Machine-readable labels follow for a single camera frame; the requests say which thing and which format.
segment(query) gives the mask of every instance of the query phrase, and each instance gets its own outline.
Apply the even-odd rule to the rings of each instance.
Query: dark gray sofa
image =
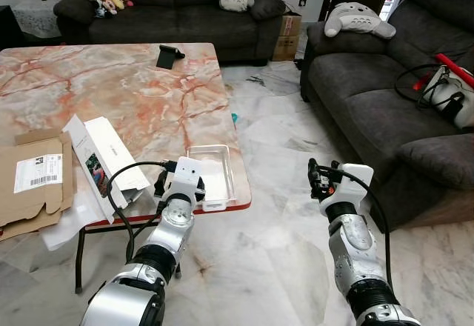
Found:
[[[474,69],[474,0],[406,0],[389,22],[397,29],[389,41],[356,33],[329,39],[324,23],[310,27],[301,94],[329,112],[374,168],[391,230],[472,220],[474,133],[434,109],[417,110],[393,85],[407,68],[435,63],[436,53]],[[404,78],[400,86],[417,80]]]
[[[248,13],[221,10],[218,0],[133,1],[112,19],[95,19],[88,0],[61,0],[54,13],[68,44],[211,42],[219,61],[266,62],[285,11],[282,0],[255,0]]]

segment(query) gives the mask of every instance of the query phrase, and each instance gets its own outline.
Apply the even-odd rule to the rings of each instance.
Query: black cable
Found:
[[[113,201],[112,199],[112,195],[111,195],[111,191],[112,191],[112,182],[114,181],[114,179],[119,175],[119,174],[122,174],[124,171],[126,170],[129,170],[133,167],[138,167],[139,165],[159,165],[160,167],[164,167],[166,163],[163,163],[163,162],[139,162],[139,163],[133,163],[133,164],[130,164],[126,167],[123,167],[122,169],[120,169],[119,171],[117,171],[115,174],[113,174],[110,179],[109,179],[109,182],[107,183],[107,198],[109,198],[109,202],[110,204],[112,205],[114,211],[117,213],[118,217],[120,217],[120,219],[123,221],[123,223],[125,224],[125,227],[127,228],[127,232],[128,232],[128,243],[127,243],[127,251],[126,251],[126,259],[127,259],[127,262],[129,262],[132,258],[133,258],[133,250],[135,249],[135,237],[134,237],[134,234],[133,234],[133,228],[132,228],[132,225],[130,224],[130,222],[128,221],[127,217],[125,217],[124,213],[122,213],[122,211],[117,207],[116,203]],[[151,222],[156,219],[156,217],[153,217],[153,219],[150,221],[147,222],[151,224]]]
[[[354,182],[358,183],[360,186],[362,186],[367,193],[369,194],[370,198],[372,199],[376,210],[378,211],[380,217],[382,218],[382,221],[384,223],[384,235],[385,235],[385,270],[387,271],[387,281],[388,285],[392,288],[392,268],[390,267],[390,229],[388,227],[388,221],[387,217],[385,216],[385,212],[381,208],[380,202],[378,201],[377,197],[375,196],[374,192],[372,189],[365,184],[362,180],[357,178],[356,176],[353,176],[350,173],[346,173],[343,170],[338,170],[335,168],[331,167],[325,167],[322,165],[319,165],[317,167],[319,170],[327,170],[328,172],[336,173],[336,174],[342,174],[343,176],[346,176],[347,178],[353,180]]]

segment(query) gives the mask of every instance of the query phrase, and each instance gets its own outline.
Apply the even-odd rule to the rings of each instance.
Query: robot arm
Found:
[[[91,300],[81,326],[156,326],[164,317],[164,289],[179,265],[194,226],[199,161],[181,157],[162,196],[161,221],[136,255]]]
[[[370,184],[373,169],[344,164],[337,171],[308,164],[311,197],[320,201],[321,213],[329,220],[329,246],[334,258],[338,290],[349,303],[357,326],[421,326],[397,301],[377,261],[376,240],[363,216],[358,214],[365,189],[344,173]]]

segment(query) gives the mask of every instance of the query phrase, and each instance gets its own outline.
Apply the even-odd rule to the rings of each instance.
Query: product box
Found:
[[[105,117],[82,122],[74,115],[63,131],[70,134],[74,152],[94,195],[105,217],[112,223],[115,211],[107,198],[107,183],[113,174],[135,163],[135,160]],[[149,185],[141,169],[134,167],[114,179],[110,194],[117,207],[123,209]]]
[[[299,36],[299,30],[301,28],[301,15],[290,11],[283,15],[283,21],[281,22],[280,36]]]
[[[299,36],[280,36],[273,51],[273,61],[292,61],[298,51]]]
[[[56,224],[73,202],[69,134],[37,130],[0,152],[0,241]]]

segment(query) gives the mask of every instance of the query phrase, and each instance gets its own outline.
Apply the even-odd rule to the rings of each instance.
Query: white tablecloth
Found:
[[[60,36],[53,7],[57,1],[23,1],[13,7],[13,13],[23,32],[41,39]]]

